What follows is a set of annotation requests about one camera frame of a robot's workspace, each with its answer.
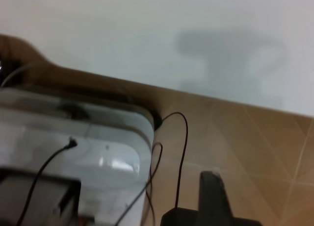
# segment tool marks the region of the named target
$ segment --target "black wire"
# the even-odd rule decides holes
[[[76,142],[75,139],[72,139],[70,138],[70,142],[69,144],[67,144],[65,147],[59,149],[58,151],[56,151],[54,154],[52,154],[48,160],[42,165],[42,167],[39,169],[30,189],[29,189],[29,192],[28,192],[28,195],[27,195],[27,199],[26,199],[26,202],[25,202],[25,205],[24,205],[24,208],[23,208],[23,211],[19,217],[19,220],[18,222],[16,223],[16,226],[21,226],[22,222],[23,222],[23,219],[25,217],[25,214],[27,212],[27,209],[28,209],[28,206],[29,206],[29,202],[30,202],[30,199],[31,199],[31,196],[33,194],[33,191],[34,191],[34,188],[35,188],[35,185],[37,183],[37,180],[38,178],[40,177],[40,175],[42,174],[43,170],[45,169],[45,167],[49,164],[49,162],[55,157],[57,156],[59,153],[65,151],[65,150],[68,150],[68,149],[71,149],[71,148],[74,148],[76,147],[78,144]]]
[[[185,149],[186,149],[186,145],[187,145],[188,124],[187,124],[187,120],[185,118],[185,115],[183,115],[181,112],[173,112],[173,113],[169,114],[164,119],[162,119],[162,122],[164,122],[166,119],[168,119],[169,117],[171,117],[172,115],[175,115],[175,114],[179,114],[183,117],[183,119],[185,121],[185,127],[186,127],[185,142],[184,142],[184,147],[183,147],[183,152],[182,152],[182,157],[181,157],[181,162],[180,162],[180,167],[179,167],[179,176],[178,176],[178,184],[177,184],[176,203],[175,203],[175,208],[178,208],[181,172],[182,172],[182,165],[183,165],[184,156],[185,156]]]
[[[156,171],[158,169],[159,163],[160,163],[160,159],[161,159],[161,154],[162,154],[162,144],[161,143],[155,143],[154,146],[156,145],[160,145],[160,153],[159,153],[159,158],[158,158],[158,162],[156,164],[156,168],[153,171],[152,177],[147,181],[147,183],[145,184],[145,187],[140,191],[140,193],[136,196],[136,198],[131,202],[131,204],[126,208],[126,210],[122,213],[122,215],[119,217],[119,219],[117,220],[117,222],[114,224],[114,226],[118,226],[119,223],[121,222],[121,220],[123,220],[123,218],[125,217],[125,215],[129,212],[129,210],[132,208],[132,206],[136,203],[136,201],[141,197],[141,195],[143,194],[143,192],[146,190],[146,188],[152,183],[152,180],[156,174]]]
[[[160,145],[162,147],[162,144],[161,143],[155,143],[153,148],[152,148],[152,154],[154,152],[154,149],[157,145]],[[152,179],[152,167],[149,168],[149,177],[150,179]],[[150,193],[148,194],[147,192],[147,189],[146,189],[146,197],[147,197],[147,200],[148,200],[148,204],[149,204],[149,207],[151,208],[152,210],[152,216],[153,216],[153,226],[156,225],[156,218],[155,218],[155,211],[154,211],[154,207],[153,207],[153,204],[152,204],[152,197],[153,197],[153,182],[151,183],[151,191]],[[149,211],[147,210],[147,213],[145,214],[145,217],[144,217],[144,220],[142,221],[141,224],[144,224],[144,222],[146,221],[147,219],[147,216],[148,216],[148,213]]]

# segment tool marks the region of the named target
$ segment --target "tile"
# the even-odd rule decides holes
[[[176,189],[179,172],[179,161],[162,158],[160,166],[153,179],[153,206],[156,214],[156,225],[167,211],[175,205]],[[179,207],[197,209],[199,175],[202,169],[196,165],[183,165]],[[145,225],[152,225],[151,212]]]
[[[186,94],[174,101],[167,110],[167,114],[182,112],[188,121],[188,142],[185,155],[187,162],[198,162],[197,158],[202,153],[197,150],[205,150],[209,146],[206,140],[212,104],[210,99]],[[185,122],[178,114],[165,120],[155,133],[155,140],[162,142],[164,146],[164,155],[175,160],[181,159],[184,139]]]
[[[221,173],[235,217],[277,226],[290,183],[265,177]]]
[[[296,184],[293,187],[282,226],[312,226],[314,224],[314,186]]]
[[[156,225],[164,213],[174,207],[179,162],[162,159],[153,180],[153,206]],[[199,177],[205,170],[199,165],[184,164],[179,207],[198,209]],[[259,220],[264,226],[277,226],[287,199],[289,182],[244,174],[220,172],[235,217]],[[152,225],[151,213],[145,223]]]
[[[307,135],[312,123],[312,118],[309,117],[303,117],[303,116],[297,116],[293,115],[295,121],[300,126],[301,130],[303,131],[304,135]]]
[[[245,172],[290,179],[242,105],[219,101],[212,122],[228,142]]]
[[[314,135],[307,139],[296,181],[314,183]]]
[[[311,119],[251,106],[246,109],[292,178]]]

